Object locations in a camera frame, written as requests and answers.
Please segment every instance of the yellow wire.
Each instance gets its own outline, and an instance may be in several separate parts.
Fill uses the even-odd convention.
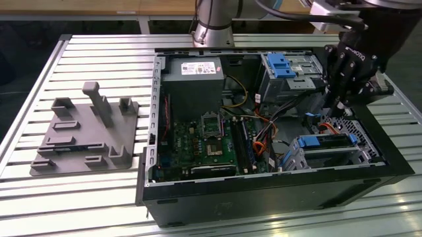
[[[246,101],[249,99],[249,91],[246,90],[243,84],[239,82],[239,80],[235,77],[233,77],[230,75],[227,75],[227,77],[234,79],[238,82],[238,84],[242,86],[243,91],[245,91],[245,99],[243,99],[243,101],[239,104],[237,104],[237,105],[223,105],[222,106],[223,108],[235,108],[235,107],[239,107],[241,105],[243,105],[246,103]]]
[[[249,118],[255,118],[255,119],[259,119],[258,116],[253,116],[253,115],[234,115],[230,111],[225,110],[225,112],[227,112],[231,116],[235,116],[235,117],[249,117]]]

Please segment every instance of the sticker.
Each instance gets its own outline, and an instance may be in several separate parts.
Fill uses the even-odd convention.
[[[118,11],[118,14],[137,14],[137,11]]]
[[[214,62],[182,63],[182,75],[217,74]]]
[[[262,102],[262,95],[255,94],[255,103],[261,103]]]
[[[269,159],[269,164],[275,168],[275,161],[271,158]]]
[[[302,71],[302,68],[301,68],[301,67],[292,67],[292,70],[294,70],[294,71]]]

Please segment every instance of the black cable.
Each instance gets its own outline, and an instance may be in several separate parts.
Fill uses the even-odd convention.
[[[199,0],[199,1],[195,0],[195,14],[194,14],[194,18],[193,18],[193,21],[191,21],[189,34],[193,32],[194,23],[198,21],[198,8],[199,8],[202,3],[203,3],[203,0]]]
[[[242,115],[237,114],[235,112],[233,112],[230,109],[227,109],[227,108],[225,108],[225,107],[222,107],[222,109],[226,110],[226,111],[229,111],[234,116],[239,116],[239,117],[242,116]]]
[[[325,87],[320,87],[316,90],[305,91],[301,95],[298,95],[296,98],[289,100],[277,110],[277,112],[273,114],[270,118],[270,122],[267,126],[262,129],[262,131],[258,133],[257,140],[259,138],[265,138],[266,134],[269,133],[269,130],[273,128],[271,123],[274,123],[279,116],[282,116],[292,108],[297,107],[298,104],[304,101],[304,99],[310,96],[312,94],[316,94],[318,92],[324,92]]]
[[[261,0],[255,0],[258,6],[267,11],[273,16],[277,16],[282,19],[292,20],[292,21],[304,21],[304,22],[324,22],[324,23],[333,23],[341,26],[350,26],[357,30],[365,30],[366,25],[364,22],[344,19],[336,16],[320,16],[320,15],[309,15],[309,14],[294,14],[281,12],[270,7],[267,7]]]
[[[210,23],[211,23],[213,5],[214,5],[214,0],[211,0],[209,23],[207,23],[207,28],[206,28],[205,36],[203,36],[203,43],[205,43],[205,39],[206,39],[206,37],[207,37],[209,28],[210,28]]]
[[[193,32],[194,22],[197,21],[197,19],[198,19],[198,0],[195,0],[195,13],[194,13],[193,21],[191,21],[189,34]]]

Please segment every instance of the red wire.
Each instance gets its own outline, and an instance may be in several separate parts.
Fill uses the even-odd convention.
[[[163,135],[163,139],[162,141],[165,141],[166,135],[167,135],[167,131],[169,131],[169,102],[167,102],[167,97],[165,97],[165,104],[166,104],[166,131],[165,131],[165,135]]]
[[[334,127],[332,127],[329,123],[322,123],[320,126],[325,126],[334,134],[338,134]]]

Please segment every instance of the aluminum extrusion table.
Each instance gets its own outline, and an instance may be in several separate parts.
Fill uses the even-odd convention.
[[[310,47],[333,35],[235,35],[238,47]],[[417,174],[341,208],[161,229],[137,207],[139,154],[147,139],[155,48],[191,47],[187,35],[73,36],[59,41],[0,145],[0,237],[123,236],[404,236],[422,229],[422,117],[397,89],[369,106]],[[54,117],[55,97],[86,103],[85,81],[101,83],[115,102],[131,96],[139,109],[133,168],[64,177],[32,177],[30,163]]]

